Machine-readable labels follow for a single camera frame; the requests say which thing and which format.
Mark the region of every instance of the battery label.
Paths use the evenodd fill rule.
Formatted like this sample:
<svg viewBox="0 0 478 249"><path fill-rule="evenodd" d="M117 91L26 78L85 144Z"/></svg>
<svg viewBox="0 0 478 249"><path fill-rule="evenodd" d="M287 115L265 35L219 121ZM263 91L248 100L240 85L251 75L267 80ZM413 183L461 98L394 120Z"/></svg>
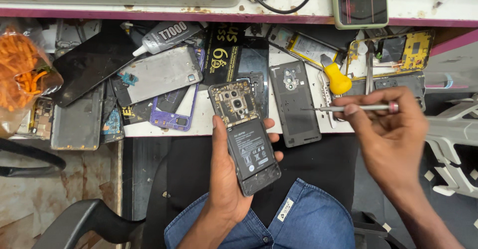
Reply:
<svg viewBox="0 0 478 249"><path fill-rule="evenodd" d="M262 137L251 139L254 132L255 130L242 131L234 135L242 159L250 172L268 161L267 153L264 151L264 139Z"/></svg>
<svg viewBox="0 0 478 249"><path fill-rule="evenodd" d="M327 55L327 57L331 58L332 61L334 61L338 53L337 50L323 45L301 34L297 35L297 38L294 41L294 44L292 45L290 51L307 59L308 61L319 65L320 67L323 67L320 60L320 55L325 54Z"/></svg>

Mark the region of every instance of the right hand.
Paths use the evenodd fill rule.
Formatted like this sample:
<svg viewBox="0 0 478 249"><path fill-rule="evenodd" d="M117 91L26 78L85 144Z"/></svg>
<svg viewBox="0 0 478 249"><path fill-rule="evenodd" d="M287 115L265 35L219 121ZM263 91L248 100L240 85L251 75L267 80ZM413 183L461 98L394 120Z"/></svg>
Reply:
<svg viewBox="0 0 478 249"><path fill-rule="evenodd" d="M364 111L357 106L389 101L398 103L397 114ZM343 112L334 115L348 121L355 130L367 170L382 190L420 188L418 173L428 121L407 87L336 98L333 105L345 106Z"/></svg>

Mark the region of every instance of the precision screwdriver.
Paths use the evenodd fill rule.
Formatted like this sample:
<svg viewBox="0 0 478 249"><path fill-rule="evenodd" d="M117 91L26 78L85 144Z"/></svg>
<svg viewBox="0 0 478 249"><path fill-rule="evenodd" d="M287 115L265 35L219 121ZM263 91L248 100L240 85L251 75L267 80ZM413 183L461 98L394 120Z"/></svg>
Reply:
<svg viewBox="0 0 478 249"><path fill-rule="evenodd" d="M377 110L388 110L391 114L398 113L398 103L389 102L388 105L359 105L363 110L368 111L377 111ZM330 111L330 112L343 112L345 106L325 106L320 108L302 108L301 110L319 110L319 111Z"/></svg>

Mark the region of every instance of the plastic bag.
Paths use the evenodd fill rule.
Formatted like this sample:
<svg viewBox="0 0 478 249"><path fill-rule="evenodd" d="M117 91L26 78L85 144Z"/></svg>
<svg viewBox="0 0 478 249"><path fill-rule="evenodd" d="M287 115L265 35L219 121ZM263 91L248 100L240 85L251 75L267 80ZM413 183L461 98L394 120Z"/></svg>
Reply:
<svg viewBox="0 0 478 249"><path fill-rule="evenodd" d="M35 19L0 19L0 137L13 135L40 95L58 90L63 78L43 51Z"/></svg>

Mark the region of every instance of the denim jeans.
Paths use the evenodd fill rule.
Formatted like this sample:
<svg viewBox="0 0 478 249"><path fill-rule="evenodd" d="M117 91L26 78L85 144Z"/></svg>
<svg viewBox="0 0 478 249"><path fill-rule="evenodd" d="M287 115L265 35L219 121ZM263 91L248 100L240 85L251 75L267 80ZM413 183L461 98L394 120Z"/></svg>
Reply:
<svg viewBox="0 0 478 249"><path fill-rule="evenodd" d="M164 229L168 248L175 248L206 202L203 195ZM252 209L219 248L355 248L354 227L347 210L318 187L297 179L268 228Z"/></svg>

